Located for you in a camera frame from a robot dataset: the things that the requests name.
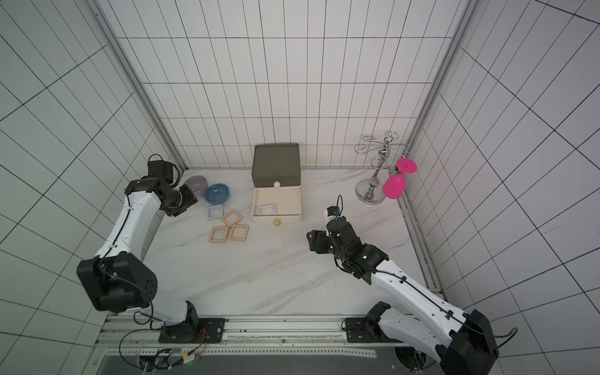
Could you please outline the orange brooch box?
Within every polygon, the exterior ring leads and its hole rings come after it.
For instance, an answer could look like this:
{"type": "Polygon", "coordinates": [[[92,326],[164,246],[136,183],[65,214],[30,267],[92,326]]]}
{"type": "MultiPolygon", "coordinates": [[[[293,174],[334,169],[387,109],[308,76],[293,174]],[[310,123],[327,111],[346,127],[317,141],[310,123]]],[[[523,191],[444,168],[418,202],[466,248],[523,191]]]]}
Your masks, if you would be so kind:
{"type": "Polygon", "coordinates": [[[227,227],[231,228],[232,226],[239,224],[243,220],[243,216],[235,209],[232,209],[226,212],[221,218],[221,222],[227,227]]]}
{"type": "Polygon", "coordinates": [[[228,240],[232,242],[246,242],[250,227],[247,224],[234,224],[229,229],[228,240]]]}
{"type": "Polygon", "coordinates": [[[215,244],[226,243],[229,238],[229,230],[228,226],[215,226],[212,227],[209,236],[209,242],[215,244]]]}

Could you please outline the three-drawer storage cabinet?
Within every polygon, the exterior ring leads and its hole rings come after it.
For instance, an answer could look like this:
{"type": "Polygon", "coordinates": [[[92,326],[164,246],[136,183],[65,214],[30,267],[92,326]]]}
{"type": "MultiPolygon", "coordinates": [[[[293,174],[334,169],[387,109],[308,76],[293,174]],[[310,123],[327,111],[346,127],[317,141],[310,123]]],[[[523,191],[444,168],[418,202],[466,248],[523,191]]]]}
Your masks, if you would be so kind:
{"type": "Polygon", "coordinates": [[[299,223],[303,218],[299,144],[256,145],[252,164],[255,188],[252,218],[256,223],[299,223]],[[277,204],[275,217],[258,217],[257,207],[277,204]]]}

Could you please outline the lilac brooch box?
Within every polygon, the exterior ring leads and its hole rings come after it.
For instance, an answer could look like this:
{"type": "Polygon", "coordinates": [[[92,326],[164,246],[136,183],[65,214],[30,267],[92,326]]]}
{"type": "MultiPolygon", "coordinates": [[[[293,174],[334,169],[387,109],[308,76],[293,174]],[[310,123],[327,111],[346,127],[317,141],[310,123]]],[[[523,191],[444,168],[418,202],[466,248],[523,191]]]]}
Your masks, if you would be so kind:
{"type": "Polygon", "coordinates": [[[268,203],[257,207],[256,215],[258,217],[275,217],[277,213],[277,204],[268,203]]]}
{"type": "Polygon", "coordinates": [[[219,220],[224,215],[224,205],[214,205],[208,207],[208,220],[219,220]]]}

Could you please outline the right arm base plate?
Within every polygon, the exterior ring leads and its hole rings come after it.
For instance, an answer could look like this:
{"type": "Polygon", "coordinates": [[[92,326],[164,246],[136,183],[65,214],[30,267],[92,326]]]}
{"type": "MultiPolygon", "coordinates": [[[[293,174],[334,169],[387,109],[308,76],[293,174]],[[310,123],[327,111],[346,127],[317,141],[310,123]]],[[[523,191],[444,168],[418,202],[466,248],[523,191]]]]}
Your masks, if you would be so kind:
{"type": "Polygon", "coordinates": [[[355,344],[370,343],[392,343],[398,340],[386,336],[381,328],[367,318],[349,317],[342,321],[342,331],[346,334],[346,340],[355,344]]]}

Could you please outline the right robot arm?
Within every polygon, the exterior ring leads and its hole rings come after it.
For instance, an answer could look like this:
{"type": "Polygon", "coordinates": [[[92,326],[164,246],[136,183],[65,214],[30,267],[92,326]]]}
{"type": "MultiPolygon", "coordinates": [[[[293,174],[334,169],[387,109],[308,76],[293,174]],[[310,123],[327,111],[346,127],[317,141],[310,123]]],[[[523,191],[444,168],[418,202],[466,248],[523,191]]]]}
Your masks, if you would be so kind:
{"type": "Polygon", "coordinates": [[[409,277],[389,256],[364,243],[345,217],[306,235],[309,250],[330,254],[345,273],[385,292],[364,318],[348,318],[349,342],[401,342],[439,363],[446,374],[488,374],[499,356],[489,319],[467,313],[409,277]]]}

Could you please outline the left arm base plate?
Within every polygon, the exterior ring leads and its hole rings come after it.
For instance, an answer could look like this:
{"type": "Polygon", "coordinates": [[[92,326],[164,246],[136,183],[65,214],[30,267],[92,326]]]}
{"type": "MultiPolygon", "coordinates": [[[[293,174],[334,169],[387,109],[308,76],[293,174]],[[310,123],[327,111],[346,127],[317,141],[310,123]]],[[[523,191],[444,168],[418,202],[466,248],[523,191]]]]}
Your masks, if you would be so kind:
{"type": "Polygon", "coordinates": [[[160,344],[218,344],[222,342],[224,318],[198,318],[161,329],[160,344]]]}

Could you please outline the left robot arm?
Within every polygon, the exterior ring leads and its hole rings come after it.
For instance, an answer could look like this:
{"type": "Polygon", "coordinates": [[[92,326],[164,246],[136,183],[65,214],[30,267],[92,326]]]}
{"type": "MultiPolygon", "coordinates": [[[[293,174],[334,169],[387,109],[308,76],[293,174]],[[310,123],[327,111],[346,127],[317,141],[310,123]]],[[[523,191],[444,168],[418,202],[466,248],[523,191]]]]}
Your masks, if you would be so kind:
{"type": "Polygon", "coordinates": [[[159,321],[162,342],[186,343],[201,331],[195,306],[160,290],[157,276],[142,262],[157,212],[177,217],[198,201],[180,180],[173,163],[151,155],[148,173],[126,186],[123,209],[108,239],[92,258],[79,262],[77,277],[96,310],[159,321]]]}

